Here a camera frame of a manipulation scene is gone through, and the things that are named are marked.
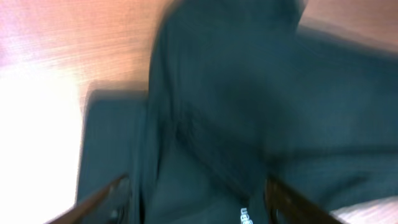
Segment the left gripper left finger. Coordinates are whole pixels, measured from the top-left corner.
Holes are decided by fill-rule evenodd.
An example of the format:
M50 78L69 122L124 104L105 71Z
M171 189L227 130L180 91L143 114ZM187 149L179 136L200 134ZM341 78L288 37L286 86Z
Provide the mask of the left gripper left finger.
M130 201L131 181L122 175L49 224L127 224Z

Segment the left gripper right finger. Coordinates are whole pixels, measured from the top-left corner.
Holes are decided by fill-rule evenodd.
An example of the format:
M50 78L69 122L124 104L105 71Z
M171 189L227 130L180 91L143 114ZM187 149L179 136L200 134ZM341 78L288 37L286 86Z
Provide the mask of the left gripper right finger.
M272 175L264 187L264 202L271 224L343 224Z

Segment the black t-shirt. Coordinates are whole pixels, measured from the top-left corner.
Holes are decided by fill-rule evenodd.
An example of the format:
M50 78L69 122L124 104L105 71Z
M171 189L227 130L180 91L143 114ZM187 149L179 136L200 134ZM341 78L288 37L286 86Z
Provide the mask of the black t-shirt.
M274 175L330 211L397 194L397 55L300 29L296 1L182 1L149 91L90 96L79 202L121 175L98 223L267 223Z

